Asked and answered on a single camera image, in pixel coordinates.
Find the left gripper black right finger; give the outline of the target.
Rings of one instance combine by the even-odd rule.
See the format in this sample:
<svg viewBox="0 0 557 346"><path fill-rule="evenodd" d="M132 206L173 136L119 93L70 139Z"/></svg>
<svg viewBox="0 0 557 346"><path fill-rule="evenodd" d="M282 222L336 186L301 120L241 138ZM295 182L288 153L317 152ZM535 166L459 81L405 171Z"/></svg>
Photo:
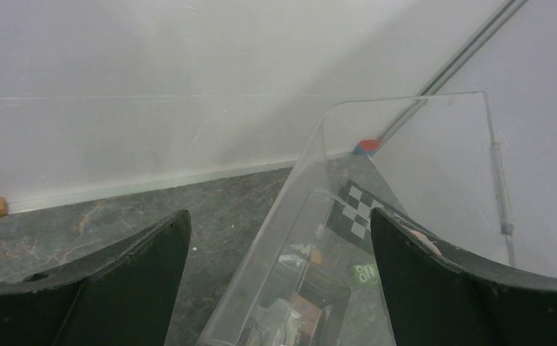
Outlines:
<svg viewBox="0 0 557 346"><path fill-rule="evenodd" d="M557 278L494 262L375 208L371 239L398 345L557 345Z"/></svg>

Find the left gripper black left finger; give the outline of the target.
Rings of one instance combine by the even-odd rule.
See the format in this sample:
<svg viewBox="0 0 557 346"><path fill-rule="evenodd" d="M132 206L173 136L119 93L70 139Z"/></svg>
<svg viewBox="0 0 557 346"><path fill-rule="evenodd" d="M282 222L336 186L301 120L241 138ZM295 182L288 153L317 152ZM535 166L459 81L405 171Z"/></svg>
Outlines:
<svg viewBox="0 0 557 346"><path fill-rule="evenodd" d="M190 245L177 210L108 247L0 282L0 345L162 345Z"/></svg>

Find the clear acrylic drawer organizer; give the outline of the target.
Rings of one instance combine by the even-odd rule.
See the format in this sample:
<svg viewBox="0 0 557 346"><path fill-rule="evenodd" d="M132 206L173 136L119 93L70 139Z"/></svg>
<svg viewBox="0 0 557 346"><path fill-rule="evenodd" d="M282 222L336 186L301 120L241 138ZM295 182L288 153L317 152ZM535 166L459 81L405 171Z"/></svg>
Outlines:
<svg viewBox="0 0 557 346"><path fill-rule="evenodd" d="M375 208L514 266L484 92L330 107L198 344L393 345L370 233Z"/></svg>

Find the eyebrow stencil card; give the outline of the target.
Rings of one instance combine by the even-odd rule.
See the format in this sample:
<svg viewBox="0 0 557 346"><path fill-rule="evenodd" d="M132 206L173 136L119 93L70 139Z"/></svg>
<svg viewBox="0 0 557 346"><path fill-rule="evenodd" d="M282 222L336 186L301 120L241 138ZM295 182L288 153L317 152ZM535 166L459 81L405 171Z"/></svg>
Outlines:
<svg viewBox="0 0 557 346"><path fill-rule="evenodd" d="M297 345L301 325L301 315L283 298L267 308L256 306L247 345Z"/></svg>

